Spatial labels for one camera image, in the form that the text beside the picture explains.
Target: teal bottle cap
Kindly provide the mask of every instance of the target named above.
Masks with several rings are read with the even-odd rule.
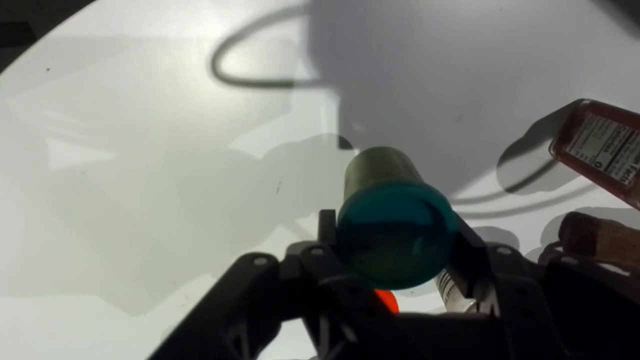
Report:
[[[374,287],[412,287],[448,261],[458,220],[420,181],[382,181],[353,194],[339,213],[336,252]]]

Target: white surface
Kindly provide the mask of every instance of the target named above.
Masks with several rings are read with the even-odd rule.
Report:
[[[636,218],[565,167],[504,194],[544,163],[542,142],[496,167],[576,97],[640,109],[640,38],[596,1],[317,0],[227,68],[327,85],[213,75],[227,36],[295,3],[101,0],[2,74],[0,358],[149,356],[238,254],[282,254],[341,205],[354,151],[339,132],[407,150],[471,223],[525,254],[567,209]],[[440,305],[433,285],[401,302]],[[293,333],[264,358],[308,356]]]

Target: teal cylinder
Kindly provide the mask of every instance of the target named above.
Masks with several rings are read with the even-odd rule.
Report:
[[[448,261],[458,220],[411,158],[368,147],[346,167],[336,254],[374,287],[412,287]]]

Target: label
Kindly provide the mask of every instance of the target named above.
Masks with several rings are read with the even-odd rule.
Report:
[[[640,132],[586,112],[565,150],[608,178],[633,183],[640,165]]]

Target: bottle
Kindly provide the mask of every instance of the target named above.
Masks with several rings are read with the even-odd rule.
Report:
[[[368,147],[346,167],[336,256],[374,287],[412,287],[448,261],[458,218],[407,154]]]
[[[640,209],[640,114],[578,99],[550,154]]]

